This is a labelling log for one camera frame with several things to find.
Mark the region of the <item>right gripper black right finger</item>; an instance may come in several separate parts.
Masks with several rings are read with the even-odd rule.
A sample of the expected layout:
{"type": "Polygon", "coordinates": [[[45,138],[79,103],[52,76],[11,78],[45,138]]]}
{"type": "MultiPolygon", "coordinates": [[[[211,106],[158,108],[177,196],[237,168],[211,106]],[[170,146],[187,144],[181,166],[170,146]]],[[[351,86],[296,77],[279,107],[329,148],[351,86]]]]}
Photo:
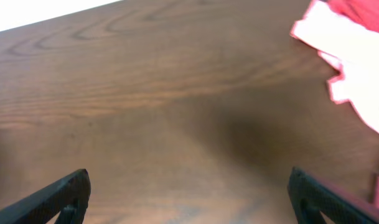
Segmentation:
{"type": "Polygon", "coordinates": [[[293,167],[288,195],[298,223],[379,224],[379,209],[338,186],[293,167]]]}

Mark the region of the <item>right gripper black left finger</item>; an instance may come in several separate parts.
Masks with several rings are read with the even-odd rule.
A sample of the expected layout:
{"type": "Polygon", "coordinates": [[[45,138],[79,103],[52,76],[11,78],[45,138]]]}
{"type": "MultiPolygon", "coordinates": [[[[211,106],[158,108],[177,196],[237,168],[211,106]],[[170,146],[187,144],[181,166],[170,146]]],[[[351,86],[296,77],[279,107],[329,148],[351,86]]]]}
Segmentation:
{"type": "Polygon", "coordinates": [[[53,217],[56,223],[81,224],[90,194],[88,172],[79,169],[0,210],[0,224],[40,224],[53,217]]]}

